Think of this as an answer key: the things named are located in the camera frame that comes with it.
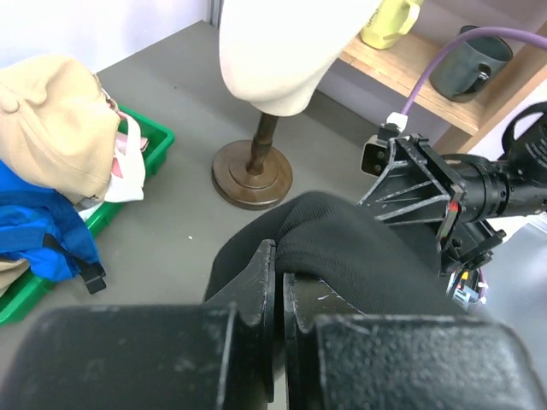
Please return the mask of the blue cap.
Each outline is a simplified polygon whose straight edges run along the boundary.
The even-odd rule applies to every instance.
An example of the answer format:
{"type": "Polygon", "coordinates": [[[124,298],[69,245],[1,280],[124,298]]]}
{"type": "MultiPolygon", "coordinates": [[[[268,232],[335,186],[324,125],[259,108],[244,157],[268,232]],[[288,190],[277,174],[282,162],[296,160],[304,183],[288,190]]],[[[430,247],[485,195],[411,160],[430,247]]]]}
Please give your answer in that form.
{"type": "Polygon", "coordinates": [[[106,288],[97,246],[72,203],[1,165],[1,257],[23,259],[50,282],[82,277],[90,294],[106,288]]]}

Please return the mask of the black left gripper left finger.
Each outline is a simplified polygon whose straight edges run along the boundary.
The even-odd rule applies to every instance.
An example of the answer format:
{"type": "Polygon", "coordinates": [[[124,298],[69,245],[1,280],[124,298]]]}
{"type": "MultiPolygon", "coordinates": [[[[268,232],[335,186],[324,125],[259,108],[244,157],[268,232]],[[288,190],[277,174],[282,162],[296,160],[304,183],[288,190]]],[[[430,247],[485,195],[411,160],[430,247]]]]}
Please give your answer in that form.
{"type": "Polygon", "coordinates": [[[4,409],[264,409],[274,398],[275,246],[198,305],[68,307],[39,318],[4,409]]]}

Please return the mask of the pink and white cap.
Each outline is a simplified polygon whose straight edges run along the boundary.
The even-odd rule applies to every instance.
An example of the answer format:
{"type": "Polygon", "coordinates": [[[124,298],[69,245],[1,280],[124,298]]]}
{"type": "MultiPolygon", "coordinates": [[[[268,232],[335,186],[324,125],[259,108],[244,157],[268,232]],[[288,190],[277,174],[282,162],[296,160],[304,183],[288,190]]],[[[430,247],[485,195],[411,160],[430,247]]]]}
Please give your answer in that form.
{"type": "Polygon", "coordinates": [[[125,133],[116,133],[113,165],[104,200],[112,203],[142,201],[146,176],[143,153],[148,139],[142,137],[138,122],[120,111],[117,102],[106,91],[103,94],[109,106],[127,125],[125,133]]]}

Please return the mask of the black cap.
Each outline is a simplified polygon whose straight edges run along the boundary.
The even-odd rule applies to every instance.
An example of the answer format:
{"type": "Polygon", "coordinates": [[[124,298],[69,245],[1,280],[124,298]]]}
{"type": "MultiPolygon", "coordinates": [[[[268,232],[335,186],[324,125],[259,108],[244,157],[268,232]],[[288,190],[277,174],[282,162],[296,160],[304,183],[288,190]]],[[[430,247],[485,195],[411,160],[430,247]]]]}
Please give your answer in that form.
{"type": "Polygon", "coordinates": [[[365,208],[319,191],[269,210],[232,236],[213,261],[203,298],[212,298],[240,274],[264,240],[276,244],[278,274],[320,278],[363,313],[465,313],[394,231],[365,208]]]}

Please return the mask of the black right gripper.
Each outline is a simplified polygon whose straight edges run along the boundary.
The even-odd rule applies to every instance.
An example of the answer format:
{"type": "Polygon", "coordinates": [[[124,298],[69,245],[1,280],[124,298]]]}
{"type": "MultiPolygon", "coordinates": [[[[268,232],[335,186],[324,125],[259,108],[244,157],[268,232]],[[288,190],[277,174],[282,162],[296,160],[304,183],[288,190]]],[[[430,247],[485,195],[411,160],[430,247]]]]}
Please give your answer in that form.
{"type": "Polygon", "coordinates": [[[490,261],[504,235],[486,221],[506,205],[507,179],[488,160],[440,155],[419,135],[393,138],[389,148],[387,166],[360,205],[437,273],[490,261]]]}

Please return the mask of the beige cap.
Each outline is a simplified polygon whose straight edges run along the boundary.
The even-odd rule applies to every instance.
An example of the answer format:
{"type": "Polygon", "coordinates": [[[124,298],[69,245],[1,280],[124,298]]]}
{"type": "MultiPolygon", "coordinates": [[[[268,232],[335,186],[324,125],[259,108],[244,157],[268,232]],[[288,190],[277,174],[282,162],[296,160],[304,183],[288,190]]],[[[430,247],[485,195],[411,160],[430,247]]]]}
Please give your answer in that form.
{"type": "Polygon", "coordinates": [[[120,116],[97,77],[69,56],[1,71],[1,160],[26,182],[77,203],[109,187],[120,116]]]}

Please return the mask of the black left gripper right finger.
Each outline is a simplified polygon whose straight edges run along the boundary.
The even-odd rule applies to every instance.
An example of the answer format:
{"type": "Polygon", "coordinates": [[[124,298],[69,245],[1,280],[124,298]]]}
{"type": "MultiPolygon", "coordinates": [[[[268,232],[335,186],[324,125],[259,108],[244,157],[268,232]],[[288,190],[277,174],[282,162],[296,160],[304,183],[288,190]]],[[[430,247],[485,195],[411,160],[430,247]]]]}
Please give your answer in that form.
{"type": "Polygon", "coordinates": [[[364,315],[325,283],[283,278],[290,409],[543,409],[506,326],[469,317],[364,315]]]}

